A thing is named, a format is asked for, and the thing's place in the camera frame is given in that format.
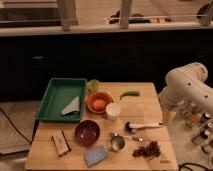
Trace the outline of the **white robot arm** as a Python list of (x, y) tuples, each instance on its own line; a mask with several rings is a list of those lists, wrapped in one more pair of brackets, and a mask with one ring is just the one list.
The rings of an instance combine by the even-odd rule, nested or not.
[(205, 84), (207, 78), (208, 70), (199, 62), (172, 69), (166, 74), (166, 86), (158, 95), (164, 125), (171, 122), (171, 112), (186, 100), (213, 115), (213, 88)]

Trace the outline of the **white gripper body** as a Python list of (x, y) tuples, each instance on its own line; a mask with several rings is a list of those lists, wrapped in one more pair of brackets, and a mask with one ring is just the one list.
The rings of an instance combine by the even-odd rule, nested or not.
[(162, 108), (163, 124), (168, 126), (176, 115), (176, 110), (180, 106), (179, 103), (173, 103), (165, 99), (160, 100)]

